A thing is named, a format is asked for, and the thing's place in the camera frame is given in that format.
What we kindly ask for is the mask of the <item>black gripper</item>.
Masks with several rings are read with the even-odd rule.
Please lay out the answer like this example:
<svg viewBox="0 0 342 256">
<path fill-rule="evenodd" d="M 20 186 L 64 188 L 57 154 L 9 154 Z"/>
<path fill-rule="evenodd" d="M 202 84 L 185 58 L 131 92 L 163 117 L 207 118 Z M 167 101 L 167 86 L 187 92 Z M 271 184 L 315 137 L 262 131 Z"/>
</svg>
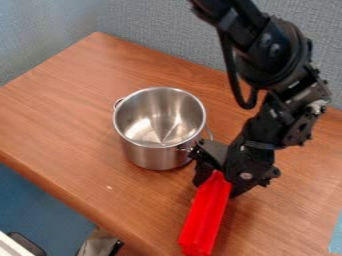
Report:
<svg viewBox="0 0 342 256">
<path fill-rule="evenodd" d="M 232 184 L 231 198 L 255 186 L 266 187 L 280 176 L 280 170 L 274 166 L 274 150 L 259 148 L 242 137 L 230 145 L 200 139 L 189 151 L 189 157 L 196 161 L 192 184 L 199 187 L 212 172 L 219 171 L 224 180 Z"/>
</svg>

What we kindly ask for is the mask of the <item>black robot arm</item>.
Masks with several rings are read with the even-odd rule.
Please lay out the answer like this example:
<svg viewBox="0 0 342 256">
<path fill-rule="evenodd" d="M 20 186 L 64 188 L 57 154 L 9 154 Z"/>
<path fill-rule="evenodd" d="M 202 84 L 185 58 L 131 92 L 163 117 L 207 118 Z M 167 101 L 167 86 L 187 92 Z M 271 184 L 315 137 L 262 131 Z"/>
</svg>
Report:
<svg viewBox="0 0 342 256">
<path fill-rule="evenodd" d="M 331 100 L 327 81 L 311 64 L 312 43 L 288 21 L 252 0 L 189 0 L 195 15 L 215 27 L 238 105 L 258 108 L 230 144 L 202 139 L 189 151 L 195 185 L 219 171 L 238 197 L 280 176 L 275 152 L 302 146 Z"/>
</svg>

